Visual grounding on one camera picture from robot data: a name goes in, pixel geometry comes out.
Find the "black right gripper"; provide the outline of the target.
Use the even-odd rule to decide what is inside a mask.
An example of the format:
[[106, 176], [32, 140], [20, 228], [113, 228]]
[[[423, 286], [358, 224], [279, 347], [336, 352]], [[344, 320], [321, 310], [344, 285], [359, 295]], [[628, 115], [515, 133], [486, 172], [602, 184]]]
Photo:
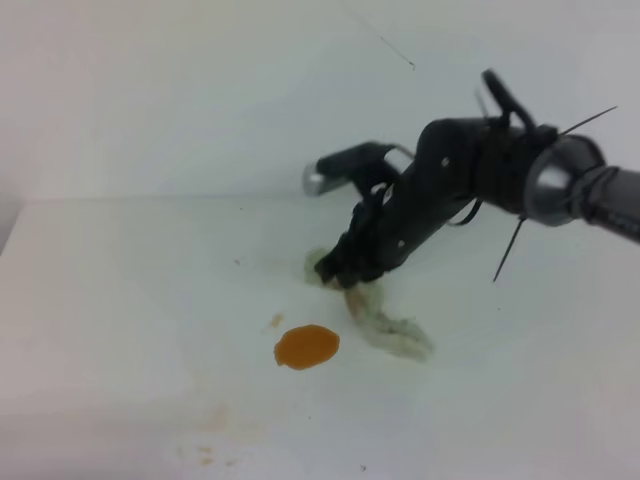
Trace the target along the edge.
[[353, 240], [342, 234], [314, 265], [325, 286], [371, 283], [406, 259], [469, 202], [524, 214], [524, 175], [538, 153], [535, 128], [501, 119], [442, 119], [422, 131], [412, 165]]

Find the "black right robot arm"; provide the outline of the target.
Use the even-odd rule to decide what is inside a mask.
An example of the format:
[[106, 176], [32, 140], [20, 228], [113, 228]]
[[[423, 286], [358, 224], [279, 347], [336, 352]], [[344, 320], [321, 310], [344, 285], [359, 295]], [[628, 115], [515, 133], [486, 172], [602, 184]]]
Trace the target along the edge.
[[350, 288], [380, 278], [468, 204], [550, 227], [583, 220], [639, 239], [638, 172], [608, 165], [585, 136], [498, 118], [442, 119], [424, 128], [404, 171], [385, 159], [394, 148], [363, 143], [319, 159], [306, 173], [311, 195], [345, 183], [361, 195], [348, 229], [315, 265], [322, 282]]

